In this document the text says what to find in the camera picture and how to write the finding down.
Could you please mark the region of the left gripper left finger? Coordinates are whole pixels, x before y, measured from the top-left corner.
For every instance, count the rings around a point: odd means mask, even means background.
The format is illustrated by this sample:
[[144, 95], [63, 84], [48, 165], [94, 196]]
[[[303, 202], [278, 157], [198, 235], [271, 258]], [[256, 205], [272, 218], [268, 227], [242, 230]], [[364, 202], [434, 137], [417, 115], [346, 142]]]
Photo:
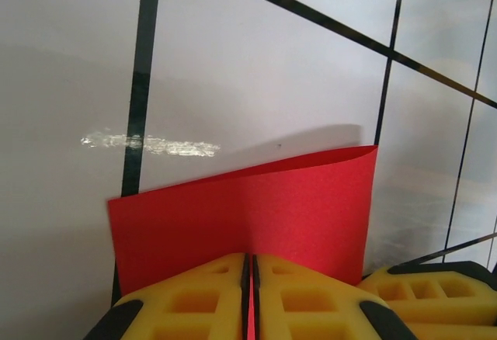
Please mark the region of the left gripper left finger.
[[121, 297], [88, 339], [247, 339], [249, 255], [217, 258]]

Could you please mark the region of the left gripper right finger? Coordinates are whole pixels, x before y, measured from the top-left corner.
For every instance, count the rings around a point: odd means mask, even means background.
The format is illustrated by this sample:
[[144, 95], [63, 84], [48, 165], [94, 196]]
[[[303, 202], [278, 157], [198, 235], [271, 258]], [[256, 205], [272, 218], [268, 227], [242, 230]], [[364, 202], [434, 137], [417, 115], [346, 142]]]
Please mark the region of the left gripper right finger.
[[273, 255], [252, 257], [256, 339], [406, 339], [379, 297]]

